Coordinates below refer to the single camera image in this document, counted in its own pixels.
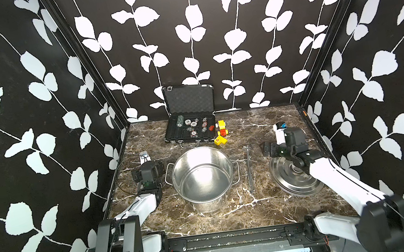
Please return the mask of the steel pot lid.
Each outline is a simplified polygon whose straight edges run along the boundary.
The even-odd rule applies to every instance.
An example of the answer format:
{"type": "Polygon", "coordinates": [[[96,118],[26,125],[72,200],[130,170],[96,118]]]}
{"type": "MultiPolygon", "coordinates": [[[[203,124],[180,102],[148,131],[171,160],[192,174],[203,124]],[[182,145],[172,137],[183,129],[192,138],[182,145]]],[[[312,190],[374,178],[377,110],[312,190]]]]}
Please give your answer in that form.
{"type": "Polygon", "coordinates": [[[310,197],[321,192],[325,186],[284,157],[270,160],[270,172],[278,187],[290,195],[310,197]]]}

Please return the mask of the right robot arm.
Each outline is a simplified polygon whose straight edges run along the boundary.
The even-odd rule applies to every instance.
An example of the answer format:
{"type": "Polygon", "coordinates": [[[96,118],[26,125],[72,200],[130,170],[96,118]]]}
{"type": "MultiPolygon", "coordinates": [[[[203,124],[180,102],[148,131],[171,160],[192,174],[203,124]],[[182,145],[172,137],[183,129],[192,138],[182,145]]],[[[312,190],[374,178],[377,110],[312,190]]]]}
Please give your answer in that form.
{"type": "Polygon", "coordinates": [[[356,217],[320,212],[307,215],[304,235],[318,240],[334,235],[367,252],[404,252],[404,199],[363,183],[339,167],[328,154],[310,149],[300,128],[279,122],[274,142],[260,144],[269,157],[277,185],[295,196],[315,195],[327,186],[358,213],[356,217]]]}

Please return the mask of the long metal spoon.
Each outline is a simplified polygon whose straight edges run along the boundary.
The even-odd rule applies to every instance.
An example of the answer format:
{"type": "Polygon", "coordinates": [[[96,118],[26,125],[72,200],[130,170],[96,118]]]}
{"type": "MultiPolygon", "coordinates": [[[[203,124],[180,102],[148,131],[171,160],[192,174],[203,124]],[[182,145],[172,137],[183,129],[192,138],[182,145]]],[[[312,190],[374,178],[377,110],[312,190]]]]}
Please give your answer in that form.
{"type": "Polygon", "coordinates": [[[247,175],[248,175],[248,183],[249,183],[249,191],[250,194],[253,195],[255,193],[255,186],[254,186],[254,178],[253,178],[253,171],[251,167],[251,155],[250,155],[250,146],[244,146],[244,151],[246,152],[246,167],[247,167],[247,175]]]}

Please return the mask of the stainless steel pot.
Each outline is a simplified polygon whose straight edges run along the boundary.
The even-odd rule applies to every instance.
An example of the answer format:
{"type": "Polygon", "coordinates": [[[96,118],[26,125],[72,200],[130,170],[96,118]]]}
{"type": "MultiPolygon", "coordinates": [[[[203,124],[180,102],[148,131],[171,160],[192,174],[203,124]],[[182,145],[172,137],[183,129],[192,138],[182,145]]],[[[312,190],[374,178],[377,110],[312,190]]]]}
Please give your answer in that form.
{"type": "Polygon", "coordinates": [[[238,163],[217,148],[201,146],[169,163],[164,180],[198,213],[212,214],[224,207],[240,177],[238,163]]]}

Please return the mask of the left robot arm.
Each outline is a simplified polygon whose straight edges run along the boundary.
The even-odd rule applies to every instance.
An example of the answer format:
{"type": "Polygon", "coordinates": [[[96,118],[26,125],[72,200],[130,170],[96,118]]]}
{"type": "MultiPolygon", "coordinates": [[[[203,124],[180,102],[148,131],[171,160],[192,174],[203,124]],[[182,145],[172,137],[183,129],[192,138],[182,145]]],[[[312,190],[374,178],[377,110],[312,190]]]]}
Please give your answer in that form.
{"type": "Polygon", "coordinates": [[[161,252],[164,234],[143,235],[141,226],[159,207],[163,196],[162,178],[166,169],[161,161],[146,161],[133,171],[137,196],[132,204],[98,226],[95,252],[161,252]]]}

